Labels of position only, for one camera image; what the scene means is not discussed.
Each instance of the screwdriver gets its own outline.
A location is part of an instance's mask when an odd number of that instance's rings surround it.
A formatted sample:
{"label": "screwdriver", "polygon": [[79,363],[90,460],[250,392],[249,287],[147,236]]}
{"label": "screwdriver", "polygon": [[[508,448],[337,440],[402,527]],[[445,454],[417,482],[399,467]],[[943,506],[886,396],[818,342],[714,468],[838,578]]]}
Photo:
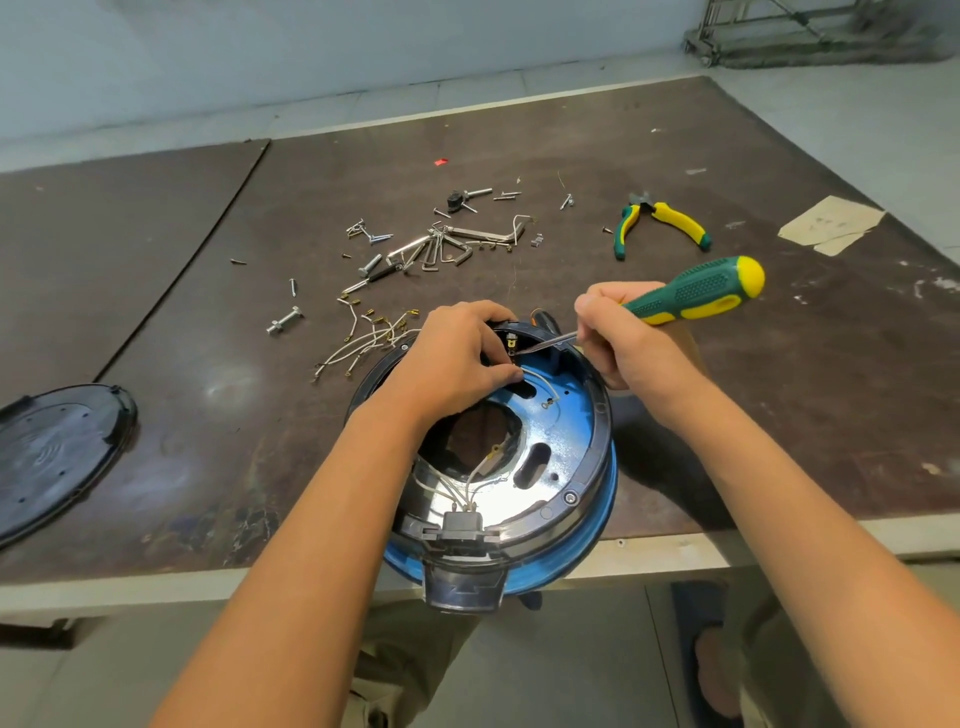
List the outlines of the screwdriver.
{"label": "screwdriver", "polygon": [[[640,321],[660,326],[677,319],[705,319],[755,299],[763,290],[762,266],[746,255],[721,257],[683,271],[676,278],[622,304]],[[566,333],[514,354],[539,352],[576,338]]]}

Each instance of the gray floor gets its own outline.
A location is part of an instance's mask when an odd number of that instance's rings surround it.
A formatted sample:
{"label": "gray floor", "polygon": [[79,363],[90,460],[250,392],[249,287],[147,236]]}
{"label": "gray floor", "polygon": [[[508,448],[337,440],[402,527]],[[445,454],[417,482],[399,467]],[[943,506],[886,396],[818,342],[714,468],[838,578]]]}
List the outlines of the gray floor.
{"label": "gray floor", "polygon": [[[697,64],[680,55],[566,63],[152,125],[23,139],[0,146],[0,171],[297,134],[697,72]],[[719,69],[711,75],[780,133],[960,262],[960,239],[952,217],[960,189],[960,61]],[[866,244],[869,238],[857,243]],[[935,275],[960,279],[960,270],[945,262]],[[218,610],[215,605],[187,605],[130,613],[100,625],[66,656],[0,650],[0,724],[143,725]],[[682,689],[676,687],[678,661],[662,589],[557,592],[547,595],[540,613],[508,607],[488,621],[468,643],[418,726],[686,728]],[[668,683],[674,686],[672,691]],[[454,713],[458,703],[461,707]],[[505,706],[517,716],[516,722],[500,719]]]}

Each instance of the screw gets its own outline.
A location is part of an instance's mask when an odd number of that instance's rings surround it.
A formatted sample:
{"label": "screw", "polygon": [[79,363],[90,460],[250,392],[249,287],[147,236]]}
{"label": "screw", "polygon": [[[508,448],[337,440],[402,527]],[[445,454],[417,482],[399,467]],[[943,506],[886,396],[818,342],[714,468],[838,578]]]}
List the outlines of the screw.
{"label": "screw", "polygon": [[285,324],[290,323],[291,321],[293,321],[294,319],[296,319],[296,318],[298,318],[298,317],[302,318],[302,317],[303,317],[303,314],[300,313],[300,309],[299,309],[299,308],[297,308],[296,306],[294,306],[294,309],[293,309],[290,313],[288,313],[286,316],[284,316],[282,319],[280,319],[279,321],[271,321],[270,323],[273,324],[273,325],[270,326],[270,328],[267,329],[267,333],[274,333],[275,331],[283,331],[283,326],[284,326]]}
{"label": "screw", "polygon": [[381,260],[383,260],[383,255],[381,255],[380,253],[377,253],[376,255],[373,256],[373,260],[367,263],[367,265],[365,265],[363,268],[358,268],[357,273],[360,274],[360,278],[366,278],[367,276],[369,276],[371,271],[374,268],[376,268],[377,264]]}

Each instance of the forearm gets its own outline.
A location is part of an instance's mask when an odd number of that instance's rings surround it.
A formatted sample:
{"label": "forearm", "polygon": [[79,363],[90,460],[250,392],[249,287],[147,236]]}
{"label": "forearm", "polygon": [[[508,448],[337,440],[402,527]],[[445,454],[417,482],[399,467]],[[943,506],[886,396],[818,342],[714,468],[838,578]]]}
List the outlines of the forearm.
{"label": "forearm", "polygon": [[956,719],[960,618],[722,392],[704,383],[696,402],[677,418],[678,434],[713,478],[848,718]]}
{"label": "forearm", "polygon": [[423,434],[409,407],[383,397],[353,414],[167,696],[155,728],[339,725],[387,534]]}

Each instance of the black plastic lid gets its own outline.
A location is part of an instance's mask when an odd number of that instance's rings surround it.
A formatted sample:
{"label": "black plastic lid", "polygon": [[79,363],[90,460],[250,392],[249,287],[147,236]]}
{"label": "black plastic lid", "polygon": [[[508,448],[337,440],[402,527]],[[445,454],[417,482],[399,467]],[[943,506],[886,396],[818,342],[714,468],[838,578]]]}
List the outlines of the black plastic lid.
{"label": "black plastic lid", "polygon": [[0,546],[33,533],[88,491],[123,452],[136,404],[82,384],[0,409]]}

